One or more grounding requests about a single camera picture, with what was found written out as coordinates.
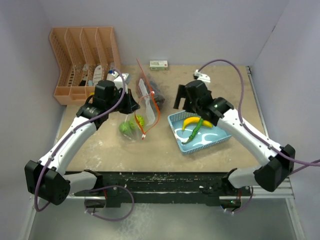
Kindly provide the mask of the green custard apple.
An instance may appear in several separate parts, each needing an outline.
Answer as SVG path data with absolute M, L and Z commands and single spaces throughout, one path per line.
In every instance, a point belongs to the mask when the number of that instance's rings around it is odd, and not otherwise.
M 136 131 L 136 128 L 136 122 L 133 118 L 126 119 L 118 127 L 120 133 L 125 136 L 131 136 Z

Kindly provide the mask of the yellow banana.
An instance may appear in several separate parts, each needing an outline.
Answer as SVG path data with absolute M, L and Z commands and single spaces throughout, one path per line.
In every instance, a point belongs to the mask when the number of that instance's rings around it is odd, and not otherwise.
M 203 120 L 202 118 L 198 117 L 198 116 L 192 116 L 192 117 L 188 117 L 186 118 L 184 121 L 183 121 L 183 124 L 182 124 L 182 131 L 184 131 L 186 129 L 186 127 L 190 124 L 198 124 L 201 122 L 201 126 L 204 126 L 204 127 L 208 127 L 208 128 L 212 128 L 213 127 L 213 124 L 210 123 L 209 121 L 207 120 Z

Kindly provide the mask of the light blue plastic basket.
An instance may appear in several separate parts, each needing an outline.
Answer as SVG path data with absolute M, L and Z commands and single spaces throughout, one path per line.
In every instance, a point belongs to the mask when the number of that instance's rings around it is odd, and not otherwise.
M 220 129 L 219 127 L 208 127 L 203 125 L 199 128 L 193 140 L 187 144 L 184 144 L 189 139 L 192 131 L 197 126 L 197 123 L 188 124 L 184 129 L 183 124 L 186 119 L 193 117 L 199 118 L 199 116 L 195 113 L 186 111 L 180 111 L 167 117 L 168 123 L 182 154 L 190 154 L 213 145 L 223 143 L 232 137 L 231 134 Z

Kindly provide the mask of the clear zip top bag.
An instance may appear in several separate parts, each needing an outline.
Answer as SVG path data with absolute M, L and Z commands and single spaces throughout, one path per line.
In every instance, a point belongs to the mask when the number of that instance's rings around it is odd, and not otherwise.
M 132 142 L 145 140 L 160 120 L 160 109 L 154 90 L 143 95 L 137 103 L 140 109 L 123 117 L 118 126 L 119 134 Z
M 136 59 L 137 61 L 137 64 L 139 66 L 139 69 L 140 69 L 140 74 L 142 74 L 142 83 L 144 85 L 144 87 L 146 88 L 146 92 L 149 94 L 151 91 L 153 91 L 153 89 L 151 88 L 150 84 L 149 84 L 149 81 L 148 81 L 148 78 L 147 78 L 147 74 L 150 73 L 150 71 L 146 70 L 139 62 L 138 59 Z

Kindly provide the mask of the green chili pepper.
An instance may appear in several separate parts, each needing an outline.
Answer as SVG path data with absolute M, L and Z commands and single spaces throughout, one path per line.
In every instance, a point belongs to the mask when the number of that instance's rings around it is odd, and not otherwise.
M 189 142 L 191 142 L 191 141 L 195 138 L 195 136 L 197 135 L 198 131 L 199 131 L 200 128 L 201 128 L 201 122 L 202 122 L 202 120 L 201 120 L 200 123 L 198 123 L 198 124 L 196 125 L 196 127 L 192 130 L 192 133 L 191 133 L 191 135 L 189 136 L 189 138 L 187 139 L 187 141 L 182 142 L 183 145 L 188 144 Z

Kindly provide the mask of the yellow-green custard apple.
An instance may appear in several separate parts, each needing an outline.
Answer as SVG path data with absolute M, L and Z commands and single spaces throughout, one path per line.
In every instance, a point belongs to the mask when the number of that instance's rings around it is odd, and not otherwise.
M 138 120 L 139 125 L 143 128 L 145 126 L 145 120 L 144 120 L 143 116 L 136 115 L 136 118 Z

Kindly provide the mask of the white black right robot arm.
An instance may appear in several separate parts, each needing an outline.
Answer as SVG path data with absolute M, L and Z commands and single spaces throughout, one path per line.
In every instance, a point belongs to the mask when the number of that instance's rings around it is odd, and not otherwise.
M 205 83 L 193 80 L 178 86 L 174 109 L 178 109 L 184 98 L 183 110 L 195 113 L 215 127 L 231 134 L 257 160 L 258 165 L 248 168 L 234 168 L 224 176 L 222 190 L 228 196 L 235 195 L 240 188 L 258 185 L 268 192 L 277 187 L 292 173 L 294 164 L 286 157 L 295 157 L 295 149 L 287 144 L 282 146 L 269 139 L 256 128 L 250 134 L 246 120 L 223 97 L 213 98 Z

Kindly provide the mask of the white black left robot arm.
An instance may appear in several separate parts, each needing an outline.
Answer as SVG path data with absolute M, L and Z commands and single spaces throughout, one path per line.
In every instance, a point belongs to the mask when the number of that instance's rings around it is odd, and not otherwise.
M 101 127 L 113 112 L 132 114 L 140 108 L 124 80 L 102 80 L 81 106 L 68 130 L 38 161 L 24 167 L 27 190 L 35 198 L 60 205 L 69 194 L 87 191 L 98 196 L 103 191 L 102 176 L 92 170 L 66 174 L 82 145 Z

